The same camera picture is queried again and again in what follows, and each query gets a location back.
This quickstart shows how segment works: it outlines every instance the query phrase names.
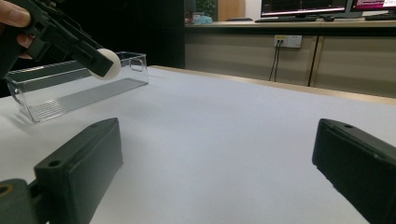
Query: white ball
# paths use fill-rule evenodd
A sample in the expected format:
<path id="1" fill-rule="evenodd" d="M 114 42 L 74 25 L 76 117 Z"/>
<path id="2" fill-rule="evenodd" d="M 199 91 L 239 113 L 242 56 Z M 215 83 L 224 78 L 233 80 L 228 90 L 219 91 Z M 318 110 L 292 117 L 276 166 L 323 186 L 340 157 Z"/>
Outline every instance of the white ball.
<path id="1" fill-rule="evenodd" d="M 116 77 L 121 70 L 121 62 L 119 56 L 117 56 L 115 52 L 109 49 L 98 49 L 98 51 L 101 52 L 103 55 L 105 55 L 109 60 L 113 61 L 113 65 L 111 65 L 110 69 L 108 70 L 108 72 L 105 74 L 104 77 L 96 75 L 94 72 L 89 70 L 91 75 L 101 80 L 110 80 Z"/>

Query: white table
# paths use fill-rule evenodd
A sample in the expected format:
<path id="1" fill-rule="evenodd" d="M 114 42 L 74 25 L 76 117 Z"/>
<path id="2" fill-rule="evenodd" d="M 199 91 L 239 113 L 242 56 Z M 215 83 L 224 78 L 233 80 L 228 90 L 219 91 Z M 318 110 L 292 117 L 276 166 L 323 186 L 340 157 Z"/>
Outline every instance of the white table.
<path id="1" fill-rule="evenodd" d="M 0 180 L 30 183 L 52 151 L 117 117 L 124 164 L 92 224 L 367 223 L 312 164 L 318 121 L 396 145 L 395 100 L 148 71 L 147 86 L 38 124 L 0 99 Z"/>

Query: clear plastic box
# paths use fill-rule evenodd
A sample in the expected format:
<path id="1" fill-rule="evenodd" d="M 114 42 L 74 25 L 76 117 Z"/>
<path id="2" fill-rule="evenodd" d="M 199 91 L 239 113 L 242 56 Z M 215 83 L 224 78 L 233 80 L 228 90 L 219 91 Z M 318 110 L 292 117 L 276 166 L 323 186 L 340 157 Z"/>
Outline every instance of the clear plastic box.
<path id="1" fill-rule="evenodd" d="M 117 55 L 121 70 L 110 80 L 99 80 L 71 61 L 9 72 L 7 85 L 22 114 L 42 122 L 149 84 L 146 54 Z"/>

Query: human hand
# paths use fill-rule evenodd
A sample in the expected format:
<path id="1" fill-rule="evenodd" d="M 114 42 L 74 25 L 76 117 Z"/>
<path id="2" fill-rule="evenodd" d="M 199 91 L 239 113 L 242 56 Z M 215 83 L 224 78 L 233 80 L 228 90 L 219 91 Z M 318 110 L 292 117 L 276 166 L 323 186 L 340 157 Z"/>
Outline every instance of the human hand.
<path id="1" fill-rule="evenodd" d="M 8 1 L 0 0 L 0 34 L 3 33 L 6 25 L 25 27 L 30 24 L 30 20 L 30 14 L 26 9 Z M 30 44 L 32 44 L 33 37 L 31 35 L 21 34 L 17 36 L 17 41 L 25 48 L 29 48 Z M 20 57 L 25 59 L 32 58 L 26 52 L 21 54 Z"/>

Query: computer monitor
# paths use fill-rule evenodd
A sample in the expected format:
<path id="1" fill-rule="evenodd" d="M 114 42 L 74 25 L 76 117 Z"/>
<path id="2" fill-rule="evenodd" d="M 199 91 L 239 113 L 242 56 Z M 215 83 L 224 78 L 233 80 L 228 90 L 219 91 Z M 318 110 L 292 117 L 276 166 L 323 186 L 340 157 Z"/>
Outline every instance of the computer monitor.
<path id="1" fill-rule="evenodd" d="M 262 0 L 261 17 L 305 17 L 345 12 L 347 0 Z"/>
<path id="2" fill-rule="evenodd" d="M 363 11 L 351 11 L 352 3 L 354 0 L 347 0 L 346 2 L 346 11 L 345 12 L 338 12 L 338 13 L 326 13 L 320 14 L 321 16 L 333 16 L 336 19 L 355 19 L 361 18 L 363 16 Z"/>
<path id="3" fill-rule="evenodd" d="M 394 0 L 353 0 L 351 11 L 383 11 L 396 10 Z"/>

